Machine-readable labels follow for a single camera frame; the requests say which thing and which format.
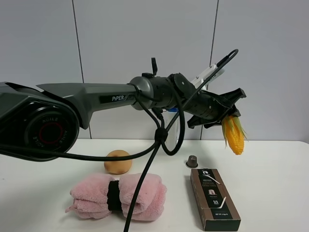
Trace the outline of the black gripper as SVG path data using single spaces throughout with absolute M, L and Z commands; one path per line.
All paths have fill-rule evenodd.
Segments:
M 241 114 L 235 103 L 242 98 L 246 98 L 246 94 L 241 88 L 221 95 L 204 90 L 199 91 L 183 108 L 185 112 L 193 115 L 187 121 L 187 126 L 193 129 L 202 125 L 208 129 L 221 125 L 226 116 L 240 117 Z

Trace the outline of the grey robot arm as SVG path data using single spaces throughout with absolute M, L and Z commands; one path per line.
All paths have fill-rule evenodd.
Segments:
M 182 74 L 158 77 L 143 73 L 128 84 L 57 83 L 36 89 L 2 82 L 0 85 L 0 152 L 36 162 L 57 158 L 95 161 L 69 150 L 92 114 L 131 105 L 136 110 L 177 107 L 192 115 L 188 127 L 221 124 L 225 116 L 239 116 L 236 102 L 242 89 L 217 95 L 198 90 Z

